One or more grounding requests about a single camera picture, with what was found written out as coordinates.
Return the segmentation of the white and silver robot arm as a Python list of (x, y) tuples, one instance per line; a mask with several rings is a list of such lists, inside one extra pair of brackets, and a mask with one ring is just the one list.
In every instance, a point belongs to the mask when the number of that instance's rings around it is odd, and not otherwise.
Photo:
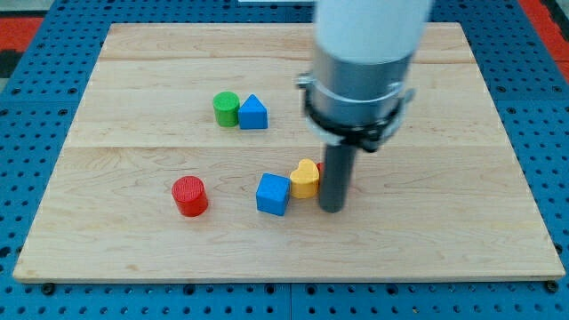
[(299, 77), (309, 128), (342, 156), (376, 151), (401, 126), (405, 78), (431, 0), (318, 0), (311, 70)]

